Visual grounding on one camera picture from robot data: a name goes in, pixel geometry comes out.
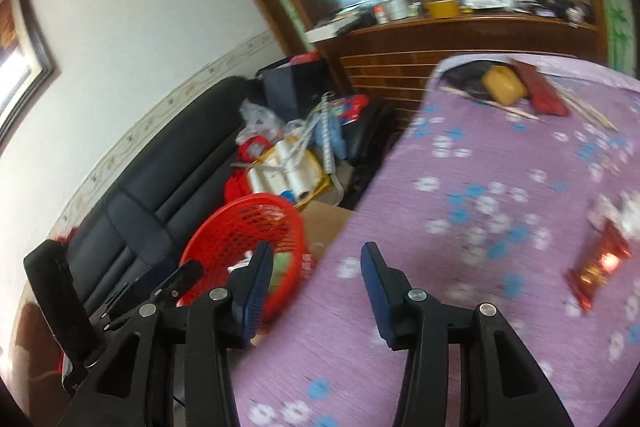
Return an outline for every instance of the green patterned wall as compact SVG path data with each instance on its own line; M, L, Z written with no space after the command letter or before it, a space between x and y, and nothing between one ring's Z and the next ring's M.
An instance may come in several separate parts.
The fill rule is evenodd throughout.
M609 68L636 76L636 35L631 0L602 0L609 34Z

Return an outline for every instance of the red plastic basket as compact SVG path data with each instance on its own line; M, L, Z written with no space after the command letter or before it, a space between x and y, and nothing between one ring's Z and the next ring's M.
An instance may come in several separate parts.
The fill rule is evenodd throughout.
M188 305L202 293L222 286L229 277L227 267L244 259L258 241L268 241L273 253L290 252L289 270L280 286L268 295L262 321L269 322L285 308L301 279L306 254L302 220L284 198L260 193L244 196L220 208L193 235L180 264L190 259L202 263L201 279L180 299Z

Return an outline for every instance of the sofa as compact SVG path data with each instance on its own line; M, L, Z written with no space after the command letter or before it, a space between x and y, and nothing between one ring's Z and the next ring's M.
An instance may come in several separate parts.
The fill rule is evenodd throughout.
M66 257L88 315L160 260L177 265L193 233L224 204L246 98L266 105L259 80L233 76L207 89L146 145L84 218ZM357 203L397 130L394 109L382 100L372 100L344 127L356 174L346 205Z

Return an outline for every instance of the picture frame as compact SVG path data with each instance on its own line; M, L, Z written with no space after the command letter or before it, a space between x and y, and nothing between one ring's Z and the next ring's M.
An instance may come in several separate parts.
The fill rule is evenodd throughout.
M54 66L29 0L0 0L0 146Z

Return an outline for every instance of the yellow package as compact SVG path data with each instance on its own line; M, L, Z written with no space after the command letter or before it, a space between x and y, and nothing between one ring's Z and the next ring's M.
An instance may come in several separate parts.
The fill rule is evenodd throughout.
M528 95L527 88L507 66L493 66L482 77L484 89L502 105L511 105Z

